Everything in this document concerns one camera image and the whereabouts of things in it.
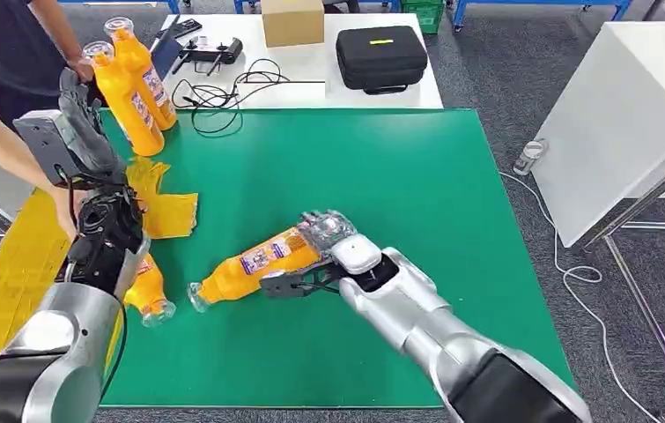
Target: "green crate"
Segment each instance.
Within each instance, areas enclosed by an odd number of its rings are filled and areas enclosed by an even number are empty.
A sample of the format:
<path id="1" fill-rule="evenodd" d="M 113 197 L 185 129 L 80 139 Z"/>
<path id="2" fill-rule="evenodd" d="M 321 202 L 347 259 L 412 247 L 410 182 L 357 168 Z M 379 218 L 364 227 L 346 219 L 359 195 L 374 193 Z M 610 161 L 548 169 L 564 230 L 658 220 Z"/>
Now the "green crate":
<path id="1" fill-rule="evenodd" d="M 417 22 L 420 24 L 420 30 L 423 33 L 437 33 L 441 23 L 441 15 L 444 13 L 444 4 L 442 0 L 417 0 L 410 3 L 406 0 L 402 2 L 404 13 L 415 13 Z"/>

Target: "floor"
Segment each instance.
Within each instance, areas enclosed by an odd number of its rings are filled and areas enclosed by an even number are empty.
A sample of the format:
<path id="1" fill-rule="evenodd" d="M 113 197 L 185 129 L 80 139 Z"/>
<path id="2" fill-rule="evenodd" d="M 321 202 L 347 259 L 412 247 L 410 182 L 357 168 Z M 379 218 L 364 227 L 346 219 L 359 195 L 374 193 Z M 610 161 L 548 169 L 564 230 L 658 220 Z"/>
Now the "floor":
<path id="1" fill-rule="evenodd" d="M 194 13 L 233 13 L 227 0 L 193 0 Z M 627 19 L 643 16 L 651 0 L 636 0 Z M 150 42 L 167 15 L 164 6 L 66 5 L 82 43 L 104 38 L 101 24 L 113 16 L 136 22 L 142 41 Z M 363 11 L 381 11 L 366 4 Z M 573 74 L 611 8 L 581 12 L 574 7 L 470 6 L 465 28 L 454 34 L 447 16 L 440 32 L 426 40 L 445 107 L 476 108 L 498 167 L 510 169 L 524 143 Z M 506 192 L 535 264 L 539 283 L 565 348 L 568 362 L 595 421 L 642 422 L 639 412 L 616 387 L 604 360 L 598 324 L 573 300 L 553 264 L 551 228 L 534 198 L 515 182 Z M 649 211 L 665 219 L 665 201 Z M 651 301 L 665 330 L 665 233 L 620 231 L 615 240 Z M 608 325 L 610 355 L 625 387 L 650 411 L 665 411 L 665 360 L 635 308 L 611 253 L 603 244 L 590 252 L 561 251 L 563 266 L 590 264 L 602 271 L 598 286 L 573 289 Z M 104 422 L 436 422 L 441 410 L 100 410 Z"/>

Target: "green mat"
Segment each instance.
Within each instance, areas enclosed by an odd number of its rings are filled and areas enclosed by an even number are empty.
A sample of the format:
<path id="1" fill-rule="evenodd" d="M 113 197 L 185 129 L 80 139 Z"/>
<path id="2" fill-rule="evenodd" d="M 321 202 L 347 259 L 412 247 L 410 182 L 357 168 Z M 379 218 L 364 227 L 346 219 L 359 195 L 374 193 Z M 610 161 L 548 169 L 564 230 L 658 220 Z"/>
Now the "green mat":
<path id="1" fill-rule="evenodd" d="M 198 122 L 217 128 L 230 117 Z M 118 152 L 131 156 L 104 118 Z M 129 311 L 128 343 L 103 405 L 439 405 L 416 365 L 333 293 L 255 293 L 206 314 L 189 304 L 188 283 L 300 212 L 329 208 L 380 247 L 401 250 L 466 323 L 573 386 L 474 111 L 247 111 L 238 131 L 214 138 L 199 136 L 188 114 L 179 119 L 154 159 L 172 165 L 161 192 L 199 192 L 198 223 L 190 237 L 151 249 L 177 312 L 149 329 Z"/>

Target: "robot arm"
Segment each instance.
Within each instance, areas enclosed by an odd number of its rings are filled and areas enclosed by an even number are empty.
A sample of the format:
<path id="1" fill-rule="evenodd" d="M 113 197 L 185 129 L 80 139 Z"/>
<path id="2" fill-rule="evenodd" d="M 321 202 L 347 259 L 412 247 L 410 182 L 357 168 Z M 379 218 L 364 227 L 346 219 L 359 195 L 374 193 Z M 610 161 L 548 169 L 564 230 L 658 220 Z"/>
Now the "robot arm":
<path id="1" fill-rule="evenodd" d="M 72 71 L 61 91 L 61 110 L 14 123 L 52 183 L 90 196 L 56 283 L 0 352 L 0 423 L 92 420 L 122 297 L 150 246 L 124 165 Z"/>
<path id="2" fill-rule="evenodd" d="M 379 249 L 336 211 L 304 213 L 303 220 L 297 228 L 325 261 L 264 279 L 266 294 L 305 295 L 308 284 L 299 282 L 318 269 L 331 275 L 327 281 L 339 278 L 343 299 L 420 366 L 457 423 L 592 421 L 584 401 L 547 367 L 456 318 L 433 281 L 402 253 Z M 318 278 L 314 283 L 325 286 Z"/>

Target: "small can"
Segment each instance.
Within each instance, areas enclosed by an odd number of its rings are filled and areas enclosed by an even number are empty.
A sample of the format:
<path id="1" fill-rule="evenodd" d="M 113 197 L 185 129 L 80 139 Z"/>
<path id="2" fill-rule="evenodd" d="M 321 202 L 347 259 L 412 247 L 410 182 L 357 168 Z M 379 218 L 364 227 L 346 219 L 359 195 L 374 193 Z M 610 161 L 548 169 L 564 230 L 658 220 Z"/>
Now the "small can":
<path id="1" fill-rule="evenodd" d="M 529 141 L 521 150 L 519 158 L 514 162 L 514 173 L 519 176 L 526 176 L 532 170 L 535 162 L 541 158 L 545 152 L 544 139 Z"/>

